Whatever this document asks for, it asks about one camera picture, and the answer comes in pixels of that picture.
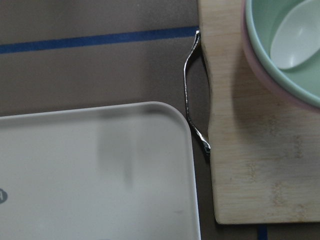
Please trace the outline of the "beige rabbit tray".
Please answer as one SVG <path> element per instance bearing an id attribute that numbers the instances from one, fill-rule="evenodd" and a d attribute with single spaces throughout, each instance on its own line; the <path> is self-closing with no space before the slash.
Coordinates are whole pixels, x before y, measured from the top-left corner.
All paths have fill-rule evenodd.
<path id="1" fill-rule="evenodd" d="M 192 136 L 162 102 L 3 116 L 3 240 L 199 240 Z"/>

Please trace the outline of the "pink bowl under green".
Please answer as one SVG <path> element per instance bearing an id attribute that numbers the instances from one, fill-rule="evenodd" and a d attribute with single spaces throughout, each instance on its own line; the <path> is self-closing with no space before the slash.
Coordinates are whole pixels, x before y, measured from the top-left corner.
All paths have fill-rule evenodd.
<path id="1" fill-rule="evenodd" d="M 320 110 L 320 57 L 290 70 L 272 69 L 272 39 L 284 16 L 298 0 L 244 0 L 241 3 L 241 38 L 254 75 L 273 95 L 313 112 Z"/>

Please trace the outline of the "bamboo cutting board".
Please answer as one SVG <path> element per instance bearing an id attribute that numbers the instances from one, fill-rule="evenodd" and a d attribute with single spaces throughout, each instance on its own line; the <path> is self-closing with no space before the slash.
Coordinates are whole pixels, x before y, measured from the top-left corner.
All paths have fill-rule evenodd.
<path id="1" fill-rule="evenodd" d="M 320 220 L 320 115 L 269 92 L 241 35 L 244 2 L 198 2 L 219 224 Z"/>

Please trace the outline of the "horizontal blue tape line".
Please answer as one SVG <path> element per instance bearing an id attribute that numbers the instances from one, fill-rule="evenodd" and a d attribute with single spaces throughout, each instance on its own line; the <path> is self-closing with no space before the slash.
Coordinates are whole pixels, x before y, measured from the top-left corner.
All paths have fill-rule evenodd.
<path id="1" fill-rule="evenodd" d="M 11 54 L 175 38 L 188 38 L 194 36 L 198 31 L 199 28 L 197 26 L 184 26 L 166 29 L 7 43 L 0 46 L 0 53 Z"/>

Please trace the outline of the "white plastic spoon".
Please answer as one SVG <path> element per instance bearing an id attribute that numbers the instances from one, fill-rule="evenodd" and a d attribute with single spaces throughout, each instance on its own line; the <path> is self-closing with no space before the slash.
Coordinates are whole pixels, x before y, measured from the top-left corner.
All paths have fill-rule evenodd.
<path id="1" fill-rule="evenodd" d="M 295 68 L 320 50 L 320 2 L 304 0 L 283 18 L 270 47 L 270 59 L 281 70 Z"/>

